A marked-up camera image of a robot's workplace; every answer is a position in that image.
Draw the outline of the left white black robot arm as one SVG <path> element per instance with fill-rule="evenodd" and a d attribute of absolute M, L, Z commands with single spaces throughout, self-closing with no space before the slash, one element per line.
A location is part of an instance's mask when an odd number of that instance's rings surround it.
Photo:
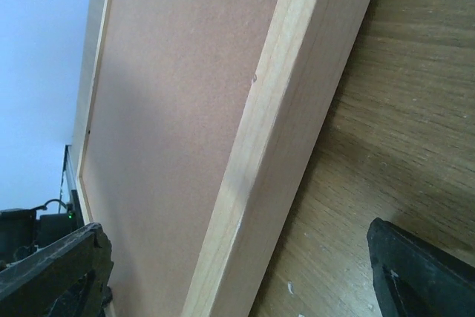
<path fill-rule="evenodd" d="M 65 211 L 38 215 L 52 203 L 57 203 Z M 81 211 L 73 203 L 59 199 L 48 200 L 32 209 L 2 210 L 1 261 L 6 264 L 20 261 L 84 225 Z"/>

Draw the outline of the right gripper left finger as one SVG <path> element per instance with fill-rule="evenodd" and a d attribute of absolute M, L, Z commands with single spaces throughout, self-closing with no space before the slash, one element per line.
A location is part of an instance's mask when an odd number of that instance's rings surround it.
<path fill-rule="evenodd" d="M 104 316 L 113 266 L 111 241 L 89 223 L 1 271 L 1 315 Z"/>

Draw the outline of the brown frame backing board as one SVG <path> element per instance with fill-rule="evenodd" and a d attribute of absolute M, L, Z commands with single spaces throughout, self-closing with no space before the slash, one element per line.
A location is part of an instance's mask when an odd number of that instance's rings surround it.
<path fill-rule="evenodd" d="M 178 316 L 277 0 L 111 0 L 82 188 L 117 316 Z"/>

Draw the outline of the light wooden picture frame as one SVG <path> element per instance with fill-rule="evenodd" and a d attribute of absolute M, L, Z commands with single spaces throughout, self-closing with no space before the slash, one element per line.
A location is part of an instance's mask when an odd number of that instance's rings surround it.
<path fill-rule="evenodd" d="M 71 160 L 82 188 L 111 0 L 89 0 Z M 277 0 L 178 316 L 247 316 L 370 0 Z"/>

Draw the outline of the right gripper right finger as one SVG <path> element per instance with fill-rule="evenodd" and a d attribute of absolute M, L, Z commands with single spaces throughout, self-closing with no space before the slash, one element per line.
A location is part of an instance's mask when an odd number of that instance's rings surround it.
<path fill-rule="evenodd" d="M 381 218 L 367 242 L 383 316 L 474 315 L 474 267 Z"/>

